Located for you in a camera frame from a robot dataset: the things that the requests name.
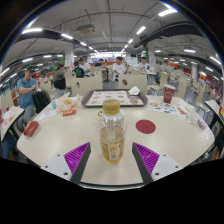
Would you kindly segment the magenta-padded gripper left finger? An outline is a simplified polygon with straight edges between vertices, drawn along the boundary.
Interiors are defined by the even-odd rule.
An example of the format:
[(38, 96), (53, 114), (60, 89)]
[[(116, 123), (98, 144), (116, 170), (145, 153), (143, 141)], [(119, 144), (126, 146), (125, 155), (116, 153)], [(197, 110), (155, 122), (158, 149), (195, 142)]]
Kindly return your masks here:
[(79, 185), (90, 153), (91, 145), (87, 142), (64, 155), (54, 156), (42, 169)]

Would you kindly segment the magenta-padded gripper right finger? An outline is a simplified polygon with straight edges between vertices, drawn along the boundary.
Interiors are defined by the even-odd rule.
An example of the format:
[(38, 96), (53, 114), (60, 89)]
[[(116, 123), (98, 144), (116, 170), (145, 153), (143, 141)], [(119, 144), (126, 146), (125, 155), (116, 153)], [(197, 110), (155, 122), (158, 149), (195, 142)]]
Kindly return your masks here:
[(182, 166), (169, 155), (158, 154), (138, 143), (134, 143), (132, 145), (132, 153), (136, 160), (144, 185), (164, 178), (165, 176), (182, 169)]

